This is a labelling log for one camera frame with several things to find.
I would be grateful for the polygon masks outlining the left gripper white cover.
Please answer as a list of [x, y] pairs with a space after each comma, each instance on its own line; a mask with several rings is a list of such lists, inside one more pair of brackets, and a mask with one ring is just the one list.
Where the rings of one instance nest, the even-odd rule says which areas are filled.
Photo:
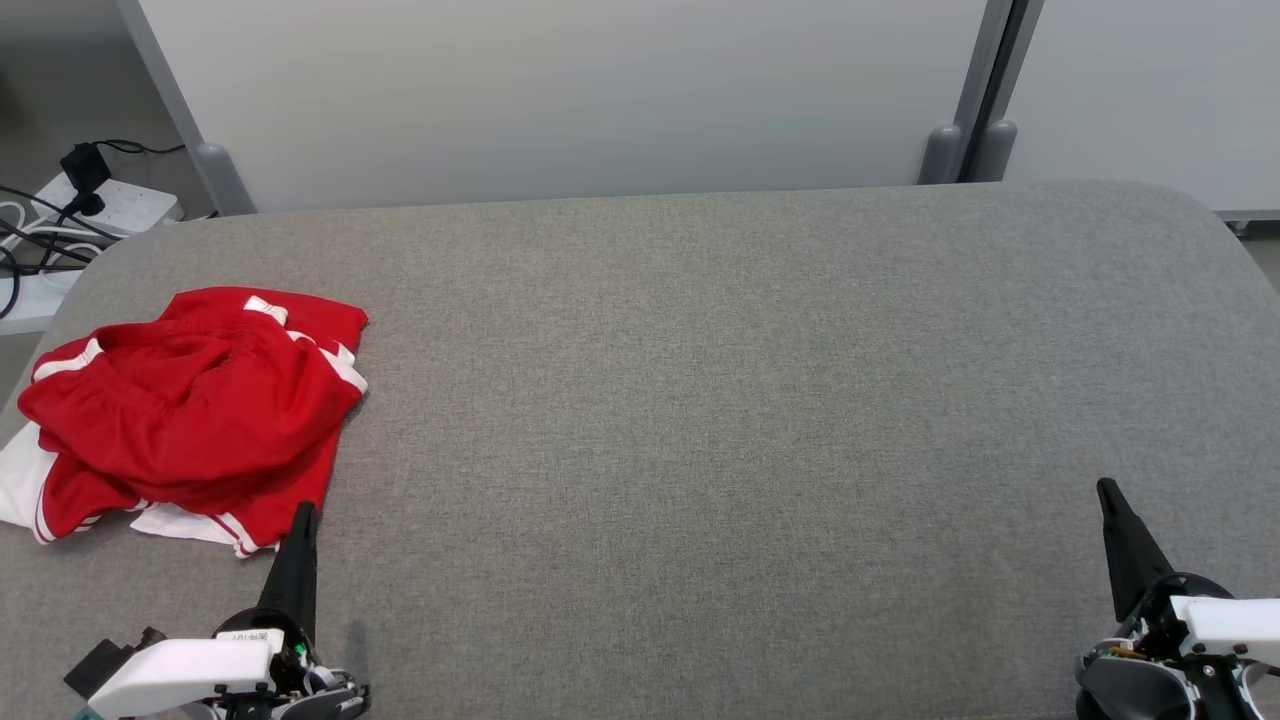
[[323, 664], [314, 647], [319, 511], [302, 502], [259, 598], [209, 638], [147, 628], [136, 646], [101, 641], [88, 655], [88, 716], [142, 719], [360, 719], [371, 688]]

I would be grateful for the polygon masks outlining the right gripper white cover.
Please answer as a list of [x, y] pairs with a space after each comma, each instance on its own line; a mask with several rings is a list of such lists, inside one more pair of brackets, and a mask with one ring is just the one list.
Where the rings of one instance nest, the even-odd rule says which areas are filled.
[[1097, 480], [1116, 632], [1075, 670], [1078, 719], [1263, 719], [1277, 676], [1279, 602], [1174, 573], [1119, 483]]

